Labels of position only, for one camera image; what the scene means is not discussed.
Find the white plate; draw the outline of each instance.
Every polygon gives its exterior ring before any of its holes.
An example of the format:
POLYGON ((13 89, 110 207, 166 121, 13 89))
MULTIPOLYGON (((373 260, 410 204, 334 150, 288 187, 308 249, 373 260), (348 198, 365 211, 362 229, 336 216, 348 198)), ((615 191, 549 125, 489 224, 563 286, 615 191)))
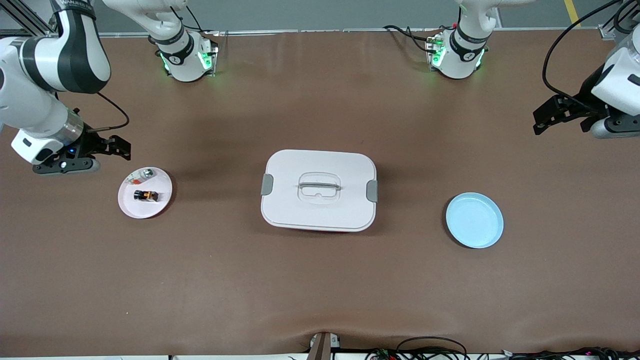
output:
POLYGON ((463 245, 483 249, 498 242, 504 219, 498 205, 488 197, 461 193, 447 206, 447 226, 463 245))
POLYGON ((164 170, 157 167, 143 167, 139 170, 144 168, 152 169, 156 176, 139 185, 131 185, 123 180, 118 190, 120 209, 132 218, 150 218, 157 215, 169 204, 173 192, 171 178, 164 170), (133 193, 136 190, 157 192, 158 201, 134 200, 133 193))

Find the wires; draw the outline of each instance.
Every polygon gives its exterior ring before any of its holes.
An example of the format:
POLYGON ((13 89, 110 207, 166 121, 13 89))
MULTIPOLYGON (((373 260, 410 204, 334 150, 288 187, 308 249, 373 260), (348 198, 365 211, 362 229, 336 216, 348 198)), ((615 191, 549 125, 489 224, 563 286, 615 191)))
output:
POLYGON ((558 36, 558 38, 556 39, 556 41, 554 41, 554 43, 551 45, 551 47, 549 48, 549 51, 547 52, 547 56, 545 57, 545 63, 542 66, 542 81, 545 83, 545 86, 547 88, 549 88, 549 90, 555 92, 558 95, 562 95, 564 97, 566 97, 567 99, 571 99, 572 101, 576 102, 577 104, 585 107, 586 109, 588 109, 589 111, 592 112, 596 112, 596 110, 594 110, 592 107, 587 106, 585 104, 583 104, 582 102, 578 101, 576 98, 574 98, 573 96, 567 94, 566 92, 560 91, 557 88, 553 87, 549 81, 547 80, 547 67, 549 65, 549 58, 551 57, 551 54, 553 53, 554 49, 556 48, 556 46, 558 45, 558 43, 560 43, 560 41, 564 38, 564 36, 571 31, 571 29, 575 28, 578 24, 580 24, 581 22, 585 21, 586 19, 594 16, 595 14, 601 12, 602 10, 616 4, 617 2, 619 2, 620 0, 612 0, 609 1, 608 3, 602 5, 601 7, 597 8, 596 10, 593 10, 592 12, 588 13, 587 15, 579 18, 578 20, 576 20, 573 24, 569 25, 568 28, 566 28, 561 34, 560 36, 558 36))
MULTIPOLYGON (((169 8, 171 9, 171 11, 173 12, 173 14, 175 15, 175 17, 177 17, 181 22, 182 22, 182 17, 180 17, 180 15, 178 15, 177 12, 175 12, 175 9, 173 8, 173 6, 169 6, 169 8)), ((206 31, 213 31, 213 30, 204 30, 202 29, 202 27, 200 26, 200 22, 198 21, 198 19, 196 18, 195 15, 193 15, 193 12, 191 11, 191 9, 189 8, 189 6, 187 5, 187 11, 191 14, 191 17, 193 18, 193 20, 196 22, 196 27, 193 26, 187 26, 184 25, 184 23, 182 24, 185 28, 187 29, 191 29, 191 30, 197 30, 199 33, 204 33, 206 31)))
POLYGON ((202 29, 202 27, 200 26, 200 22, 198 21, 198 19, 196 18, 196 15, 193 15, 193 12, 191 11, 191 9, 189 8, 189 5, 187 5, 187 11, 191 14, 191 17, 193 18, 193 20, 196 22, 196 25, 198 26, 198 29, 200 29, 200 32, 203 32, 204 30, 202 29))
POLYGON ((412 32, 411 32, 411 28, 410 27, 406 27, 406 31, 402 30, 401 28, 398 28, 395 25, 387 25, 385 26, 383 29, 394 29, 394 30, 398 30, 398 32, 400 32, 400 34, 406 36, 406 37, 410 37, 413 40, 413 43, 422 51, 429 53, 429 54, 435 54, 436 52, 434 50, 431 49, 426 49, 424 47, 422 47, 420 44, 418 44, 418 40, 420 41, 427 41, 427 38, 423 38, 423 37, 417 37, 415 36, 412 32))
POLYGON ((416 338, 409 338, 401 341, 395 349, 384 349, 384 348, 372 348, 372 349, 352 349, 352 348, 340 348, 333 351, 335 355, 336 352, 366 352, 364 360, 431 360, 437 356, 444 356, 447 360, 471 360, 467 355, 467 348, 461 343, 449 339, 443 338, 440 336, 418 336, 416 338), (450 349, 446 347, 440 346, 428 346, 428 347, 419 347, 411 350, 400 350, 400 347, 406 343, 417 340, 438 340, 438 341, 447 341, 449 343, 453 343, 459 346, 462 351, 450 349))
POLYGON ((634 13, 631 17, 635 17, 638 14, 638 4, 634 4, 633 6, 631 6, 631 9, 629 9, 629 11, 627 11, 624 15, 622 15, 622 17, 620 18, 620 21, 626 19, 629 14, 631 14, 632 12, 634 13))
POLYGON ((640 350, 636 352, 620 352, 612 348, 584 347, 569 352, 542 351, 533 354, 513 354, 509 360, 575 360, 574 356, 595 356, 599 360, 631 360, 639 359, 640 350))
MULTIPOLYGON (((622 18, 620 18, 620 21, 622 21, 622 20, 626 19, 626 18, 627 18, 627 16, 628 16, 628 15, 629 15, 629 14, 630 14, 630 13, 631 13, 635 8, 636 8, 636 7, 637 7, 637 5, 634 5, 633 7, 631 7, 631 10, 627 11, 627 13, 626 13, 622 18)), ((611 17, 609 17, 609 20, 607 20, 607 22, 605 22, 604 24, 602 24, 602 27, 603 27, 603 28, 606 28, 606 27, 607 27, 607 25, 609 25, 609 24, 613 21, 613 18, 614 18, 615 16, 616 16, 616 14, 615 14, 615 13, 614 13, 613 15, 611 15, 611 17)))
POLYGON ((126 120, 125 120, 125 122, 123 124, 120 124, 120 125, 117 125, 117 126, 98 127, 97 129, 87 130, 87 133, 100 133, 101 131, 109 131, 109 130, 120 129, 122 127, 125 127, 125 126, 129 125, 129 116, 127 115, 127 113, 121 107, 119 107, 115 102, 113 102, 108 97, 104 96, 102 93, 97 92, 96 94, 98 94, 101 98, 103 98, 108 103, 113 105, 116 109, 120 110, 120 112, 122 113, 122 115, 124 115, 126 120))
POLYGON ((420 41, 427 41, 427 38, 417 37, 417 36, 415 36, 415 35, 414 35, 414 36, 411 36, 411 35, 409 35, 409 33, 407 33, 405 30, 402 30, 401 28, 398 28, 398 27, 397 27, 397 26, 395 26, 395 25, 387 25, 387 26, 385 26, 383 29, 387 29, 387 30, 389 30, 389 29, 394 29, 394 30, 397 30, 398 32, 400 32, 400 34, 402 34, 402 35, 404 35, 404 36, 406 36, 406 37, 413 37, 413 38, 414 38, 414 39, 416 39, 416 40, 420 40, 420 41))
MULTIPOLYGON (((458 22, 455 24, 455 26, 457 26, 460 23, 460 18, 462 17, 462 8, 458 8, 458 22)), ((439 29, 446 29, 446 30, 453 30, 455 29, 455 26, 451 26, 451 27, 447 27, 444 25, 440 25, 439 29)), ((420 41, 425 41, 428 42, 429 38, 424 38, 424 37, 418 37, 415 36, 412 32, 411 32, 411 28, 410 27, 406 27, 406 31, 402 30, 401 28, 395 26, 395 25, 387 25, 384 26, 383 29, 394 29, 398 32, 400 32, 400 34, 406 36, 406 37, 410 37, 413 40, 413 43, 418 47, 418 49, 424 51, 425 53, 429 53, 429 54, 435 54, 436 52, 432 49, 426 49, 424 47, 422 47, 420 44, 418 44, 418 40, 420 41)))
MULTIPOLYGON (((623 34, 631 34, 631 30, 630 29, 625 29, 622 26, 620 26, 620 14, 622 13, 622 10, 626 9, 629 5, 631 5, 632 3, 635 3, 636 0, 627 0, 625 3, 623 3, 622 5, 620 5, 620 7, 618 8, 618 11, 613 15, 613 26, 614 28, 616 28, 616 30, 618 30, 619 32, 623 33, 623 34)), ((629 12, 627 12, 627 15, 633 11, 633 9, 637 6, 634 5, 631 10, 629 10, 629 12)))

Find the container lid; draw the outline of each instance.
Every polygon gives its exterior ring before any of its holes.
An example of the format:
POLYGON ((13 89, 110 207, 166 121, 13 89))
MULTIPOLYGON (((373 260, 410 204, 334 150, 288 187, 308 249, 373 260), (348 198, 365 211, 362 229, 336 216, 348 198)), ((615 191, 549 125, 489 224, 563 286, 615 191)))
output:
POLYGON ((377 201, 376 167, 362 154, 278 151, 262 180, 262 216, 278 227, 362 231, 377 201))

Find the battery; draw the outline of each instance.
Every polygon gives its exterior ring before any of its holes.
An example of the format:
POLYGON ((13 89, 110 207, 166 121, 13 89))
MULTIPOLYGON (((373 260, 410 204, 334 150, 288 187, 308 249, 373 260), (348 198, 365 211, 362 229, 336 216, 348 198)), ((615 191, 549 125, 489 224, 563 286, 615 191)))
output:
POLYGON ((133 199, 142 201, 158 201, 158 193, 145 190, 136 190, 133 193, 133 199))

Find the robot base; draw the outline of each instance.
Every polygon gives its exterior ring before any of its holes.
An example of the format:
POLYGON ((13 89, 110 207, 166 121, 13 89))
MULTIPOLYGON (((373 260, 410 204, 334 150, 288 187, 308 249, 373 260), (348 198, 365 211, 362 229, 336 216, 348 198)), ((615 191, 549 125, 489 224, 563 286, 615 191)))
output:
POLYGON ((433 37, 432 43, 426 43, 426 49, 435 51, 435 54, 427 53, 427 61, 431 71, 439 71, 452 79, 464 79, 480 66, 485 50, 482 50, 475 61, 462 61, 451 49, 449 39, 453 31, 444 30, 433 37))
POLYGON ((189 31, 197 46, 182 65, 174 65, 161 56, 167 75, 178 81, 189 83, 199 80, 203 76, 215 76, 218 62, 218 44, 199 33, 189 31))

